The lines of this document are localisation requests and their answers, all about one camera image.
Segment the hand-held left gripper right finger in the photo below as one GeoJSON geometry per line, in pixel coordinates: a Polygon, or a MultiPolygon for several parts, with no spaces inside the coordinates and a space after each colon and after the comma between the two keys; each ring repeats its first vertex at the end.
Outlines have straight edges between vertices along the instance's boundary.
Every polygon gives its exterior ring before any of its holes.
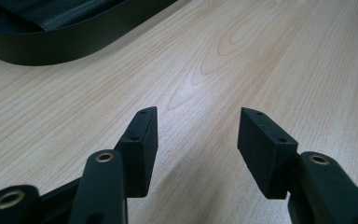
{"type": "Polygon", "coordinates": [[[286,198],[288,164],[296,157],[297,146],[298,142],[265,113],[241,109],[237,148],[266,198],[286,198]]]}

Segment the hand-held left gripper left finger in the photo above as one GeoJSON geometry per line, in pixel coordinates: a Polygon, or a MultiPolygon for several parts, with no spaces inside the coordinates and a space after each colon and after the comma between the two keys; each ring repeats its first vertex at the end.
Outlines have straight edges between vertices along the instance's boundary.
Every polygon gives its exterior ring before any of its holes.
{"type": "Polygon", "coordinates": [[[145,197],[158,152],[158,109],[155,106],[134,115],[115,150],[123,160],[126,197],[145,197]]]}

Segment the black oval tray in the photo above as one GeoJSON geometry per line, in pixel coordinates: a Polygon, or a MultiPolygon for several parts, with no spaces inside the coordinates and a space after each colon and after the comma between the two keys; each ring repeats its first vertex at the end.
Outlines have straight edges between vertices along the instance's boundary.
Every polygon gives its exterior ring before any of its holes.
{"type": "Polygon", "coordinates": [[[0,9],[0,60],[20,65],[65,63],[90,55],[179,0],[124,0],[105,12],[60,29],[37,31],[0,9]]]}

